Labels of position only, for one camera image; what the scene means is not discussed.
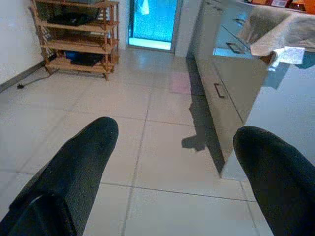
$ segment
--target wooden shelf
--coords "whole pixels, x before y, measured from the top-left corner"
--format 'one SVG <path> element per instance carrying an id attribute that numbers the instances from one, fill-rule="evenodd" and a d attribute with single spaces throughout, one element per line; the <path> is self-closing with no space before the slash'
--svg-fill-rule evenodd
<path id="1" fill-rule="evenodd" d="M 117 39 L 114 39 L 113 45 L 107 44 L 105 50 L 104 37 L 68 34 L 62 36 L 60 39 L 53 39 L 46 44 L 41 45 L 41 47 L 83 53 L 111 54 L 118 42 Z"/>
<path id="2" fill-rule="evenodd" d="M 112 25 L 106 25 L 106 29 L 104 29 L 103 21 L 93 21 L 80 26 L 66 26 L 59 24 L 51 24 L 47 21 L 41 21 L 39 25 L 49 28 L 57 28 L 57 29 L 66 29 L 66 30 L 77 30 L 77 31 L 86 31 L 86 32 L 97 32 L 97 33 L 109 33 L 110 30 L 117 26 L 119 22 L 115 21 Z"/>
<path id="3" fill-rule="evenodd" d="M 56 5 L 64 5 L 64 6 L 78 6 L 78 7 L 88 7 L 88 8 L 107 8 L 111 6 L 118 5 L 118 1 L 101 1 L 94 4 L 87 3 L 77 3 L 66 0 L 35 0 L 36 2 L 44 2 L 44 3 L 52 3 Z"/>
<path id="4" fill-rule="evenodd" d="M 109 70 L 105 70 L 105 66 L 99 62 L 94 66 L 86 66 L 86 65 L 75 65 L 71 64 L 71 60 L 66 58 L 56 58 L 52 60 L 49 64 L 46 65 L 49 68 L 55 69 L 65 69 L 65 70 L 80 70 L 80 71 L 89 71 L 89 72 L 96 72 L 96 73 L 110 73 L 110 69 L 113 66 L 109 66 Z"/>

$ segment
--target doorway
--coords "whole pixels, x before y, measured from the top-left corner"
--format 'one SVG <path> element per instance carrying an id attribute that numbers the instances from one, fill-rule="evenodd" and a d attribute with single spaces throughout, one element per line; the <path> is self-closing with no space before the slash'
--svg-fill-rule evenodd
<path id="1" fill-rule="evenodd" d="M 180 0 L 130 0 L 128 44 L 174 52 Z"/>

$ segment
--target door frame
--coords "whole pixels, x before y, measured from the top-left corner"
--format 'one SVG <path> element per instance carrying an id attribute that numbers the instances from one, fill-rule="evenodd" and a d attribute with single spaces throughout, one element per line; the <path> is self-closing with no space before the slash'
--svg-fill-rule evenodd
<path id="1" fill-rule="evenodd" d="M 176 49 L 176 42 L 177 42 L 177 36 L 178 36 L 178 29 L 179 29 L 179 23 L 181 19 L 181 11 L 182 11 L 182 5 L 183 0 L 177 0 L 176 5 L 176 11 L 175 11 L 175 20 L 174 20 L 174 28 L 173 28 L 173 35 L 172 35 L 172 41 L 171 41 L 171 49 L 165 50 L 165 49 L 158 49 L 158 48 L 148 48 L 148 47 L 141 47 L 141 46 L 134 46 L 129 44 L 129 38 L 132 35 L 133 31 L 133 12 L 134 12 L 134 0 L 130 0 L 130 12 L 129 12 L 129 25 L 128 25 L 128 34 L 127 34 L 127 47 L 128 48 L 138 48 L 138 49 L 146 49 L 146 50 L 152 50 L 152 51 L 161 51 L 161 52 L 168 52 L 168 53 L 175 53 Z"/>

